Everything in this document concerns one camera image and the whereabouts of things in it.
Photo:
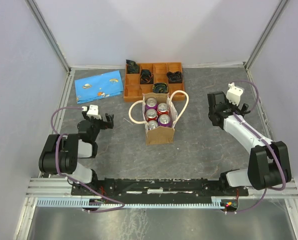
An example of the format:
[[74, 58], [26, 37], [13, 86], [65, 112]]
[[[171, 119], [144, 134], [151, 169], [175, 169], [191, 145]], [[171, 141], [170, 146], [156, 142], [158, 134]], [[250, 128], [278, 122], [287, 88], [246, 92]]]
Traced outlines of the dark rolled tie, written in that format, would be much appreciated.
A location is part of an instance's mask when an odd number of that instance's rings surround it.
[[183, 73], [181, 71], [167, 72], [166, 74], [169, 84], [181, 84], [183, 82]]
[[155, 94], [168, 94], [169, 93], [169, 87], [164, 82], [157, 82], [152, 87], [152, 92]]
[[142, 69], [140, 73], [140, 84], [147, 85], [153, 83], [153, 74], [149, 69]]
[[127, 74], [139, 74], [140, 66], [133, 60], [126, 60], [126, 73]]

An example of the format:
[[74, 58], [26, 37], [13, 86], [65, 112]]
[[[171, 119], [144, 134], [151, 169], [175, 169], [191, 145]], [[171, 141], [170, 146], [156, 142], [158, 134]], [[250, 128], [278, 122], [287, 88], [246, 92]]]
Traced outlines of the red can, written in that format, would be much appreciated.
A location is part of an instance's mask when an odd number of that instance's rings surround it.
[[156, 111], [157, 111], [158, 116], [169, 115], [170, 109], [166, 103], [162, 102], [157, 106]]
[[158, 113], [155, 109], [151, 108], [145, 112], [145, 120], [147, 122], [157, 121], [157, 119], [158, 119]]

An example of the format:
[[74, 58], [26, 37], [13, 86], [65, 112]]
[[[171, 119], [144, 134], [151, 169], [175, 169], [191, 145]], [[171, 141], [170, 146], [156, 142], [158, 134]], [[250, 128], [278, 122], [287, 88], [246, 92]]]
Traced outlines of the red can back right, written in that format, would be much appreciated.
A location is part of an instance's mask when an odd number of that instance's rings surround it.
[[157, 111], [158, 116], [169, 115], [170, 109], [166, 103], [162, 102], [157, 106], [156, 111]]

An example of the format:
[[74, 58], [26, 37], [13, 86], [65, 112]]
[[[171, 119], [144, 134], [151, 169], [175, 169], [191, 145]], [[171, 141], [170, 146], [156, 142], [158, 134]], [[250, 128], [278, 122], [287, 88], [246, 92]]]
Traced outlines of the orange wooden compartment tray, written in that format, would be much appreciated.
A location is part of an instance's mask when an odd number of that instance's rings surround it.
[[[168, 85], [168, 94], [177, 90], [185, 90], [185, 80], [181, 62], [154, 62], [139, 63], [139, 74], [127, 74], [127, 65], [125, 64], [124, 92], [123, 99], [126, 102], [136, 102], [143, 98], [144, 94], [153, 93], [153, 85], [156, 83], [166, 83]], [[152, 84], [140, 84], [140, 74], [143, 69], [150, 70], [153, 75]], [[182, 83], [169, 83], [167, 72], [182, 72]]]

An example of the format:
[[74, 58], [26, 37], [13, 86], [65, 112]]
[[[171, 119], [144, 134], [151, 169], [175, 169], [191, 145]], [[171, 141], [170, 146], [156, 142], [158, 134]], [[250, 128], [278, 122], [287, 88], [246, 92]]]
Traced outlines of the blue patterned folded cloth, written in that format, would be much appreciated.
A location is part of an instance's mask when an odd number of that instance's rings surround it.
[[115, 97], [124, 91], [118, 70], [77, 79], [74, 81], [74, 86], [78, 104]]

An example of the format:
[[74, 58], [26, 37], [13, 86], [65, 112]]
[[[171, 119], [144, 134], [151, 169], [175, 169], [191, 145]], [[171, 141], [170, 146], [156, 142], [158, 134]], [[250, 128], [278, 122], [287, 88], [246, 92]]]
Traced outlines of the purple can back left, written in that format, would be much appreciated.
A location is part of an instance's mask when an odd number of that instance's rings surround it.
[[148, 111], [150, 109], [157, 110], [158, 108], [158, 102], [155, 98], [150, 97], [145, 102], [145, 110]]

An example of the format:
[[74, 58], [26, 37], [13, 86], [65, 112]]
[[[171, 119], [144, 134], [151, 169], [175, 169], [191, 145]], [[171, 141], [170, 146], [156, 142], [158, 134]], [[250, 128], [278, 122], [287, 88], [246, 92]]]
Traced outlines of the dark rolled tie top left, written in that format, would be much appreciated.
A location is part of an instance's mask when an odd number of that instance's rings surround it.
[[127, 74], [139, 74], [140, 66], [133, 60], [126, 60], [126, 73]]

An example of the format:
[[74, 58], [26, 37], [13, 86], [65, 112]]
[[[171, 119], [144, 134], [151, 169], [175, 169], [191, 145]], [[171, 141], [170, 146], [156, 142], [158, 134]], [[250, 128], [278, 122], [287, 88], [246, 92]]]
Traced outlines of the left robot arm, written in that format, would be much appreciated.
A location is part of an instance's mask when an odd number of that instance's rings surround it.
[[38, 166], [44, 174], [63, 174], [72, 182], [82, 184], [88, 195], [95, 195], [100, 189], [98, 177], [93, 169], [78, 163], [78, 159], [94, 159], [98, 153], [96, 139], [101, 130], [114, 127], [114, 115], [105, 114], [103, 118], [95, 118], [82, 113], [84, 120], [77, 124], [78, 133], [60, 137], [50, 134], [41, 152]]

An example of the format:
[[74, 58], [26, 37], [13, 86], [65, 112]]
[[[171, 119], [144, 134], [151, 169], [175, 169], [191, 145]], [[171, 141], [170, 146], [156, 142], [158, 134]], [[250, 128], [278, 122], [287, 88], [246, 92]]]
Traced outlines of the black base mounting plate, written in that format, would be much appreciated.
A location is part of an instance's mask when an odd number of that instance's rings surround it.
[[212, 197], [247, 197], [246, 187], [230, 187], [222, 179], [127, 179], [105, 178], [88, 183], [97, 193], [108, 197], [105, 203], [116, 204], [209, 204]]

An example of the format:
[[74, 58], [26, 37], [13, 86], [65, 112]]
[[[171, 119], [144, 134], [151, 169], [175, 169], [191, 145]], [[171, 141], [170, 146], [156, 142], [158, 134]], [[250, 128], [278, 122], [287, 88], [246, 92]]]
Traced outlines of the purple can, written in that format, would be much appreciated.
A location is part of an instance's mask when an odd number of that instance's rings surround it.
[[170, 128], [172, 126], [171, 117], [168, 114], [162, 114], [157, 119], [158, 125], [161, 127]]
[[158, 102], [155, 98], [150, 97], [145, 102], [145, 110], [148, 111], [150, 109], [157, 110], [158, 108]]
[[159, 127], [159, 124], [157, 121], [155, 120], [150, 120], [148, 122], [148, 125], [147, 125], [147, 129], [150, 131], [150, 130], [153, 130], [153, 129], [156, 129], [157, 127]]

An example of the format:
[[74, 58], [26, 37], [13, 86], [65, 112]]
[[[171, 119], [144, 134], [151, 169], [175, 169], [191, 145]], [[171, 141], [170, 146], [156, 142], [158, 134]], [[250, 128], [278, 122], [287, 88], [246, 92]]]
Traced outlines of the purple can middle right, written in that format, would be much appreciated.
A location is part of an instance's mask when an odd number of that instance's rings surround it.
[[161, 127], [170, 128], [172, 126], [171, 117], [168, 114], [162, 114], [157, 119], [158, 125]]

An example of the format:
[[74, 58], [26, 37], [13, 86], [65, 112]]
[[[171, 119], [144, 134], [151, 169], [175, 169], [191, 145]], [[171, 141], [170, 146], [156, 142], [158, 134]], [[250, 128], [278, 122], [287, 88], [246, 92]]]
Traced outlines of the red can middle left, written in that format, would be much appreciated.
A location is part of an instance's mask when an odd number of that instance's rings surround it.
[[145, 112], [145, 120], [147, 122], [157, 121], [157, 119], [158, 119], [158, 113], [155, 109], [151, 108]]

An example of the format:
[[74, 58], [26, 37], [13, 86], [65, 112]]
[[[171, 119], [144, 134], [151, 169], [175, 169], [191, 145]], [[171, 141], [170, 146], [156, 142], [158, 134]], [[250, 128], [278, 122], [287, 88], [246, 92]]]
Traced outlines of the purple can front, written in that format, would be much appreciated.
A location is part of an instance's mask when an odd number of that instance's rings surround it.
[[150, 131], [150, 130], [153, 130], [153, 129], [156, 129], [157, 127], [159, 127], [159, 124], [157, 121], [155, 120], [150, 120], [148, 122], [148, 125], [147, 125], [147, 129]]

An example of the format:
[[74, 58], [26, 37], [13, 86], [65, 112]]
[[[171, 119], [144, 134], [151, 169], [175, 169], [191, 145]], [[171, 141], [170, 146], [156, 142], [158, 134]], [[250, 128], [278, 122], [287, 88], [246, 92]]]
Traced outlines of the dark rolled tie middle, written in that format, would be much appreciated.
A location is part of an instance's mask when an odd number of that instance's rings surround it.
[[142, 69], [140, 73], [140, 84], [147, 85], [153, 83], [153, 74], [149, 69]]

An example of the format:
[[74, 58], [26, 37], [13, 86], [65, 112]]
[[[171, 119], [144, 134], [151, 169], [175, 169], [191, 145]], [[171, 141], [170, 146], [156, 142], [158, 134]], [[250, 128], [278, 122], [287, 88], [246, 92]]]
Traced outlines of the dark rolled tie bottom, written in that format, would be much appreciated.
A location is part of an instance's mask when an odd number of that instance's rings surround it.
[[152, 92], [155, 94], [168, 94], [169, 93], [169, 87], [164, 82], [157, 82], [152, 87]]

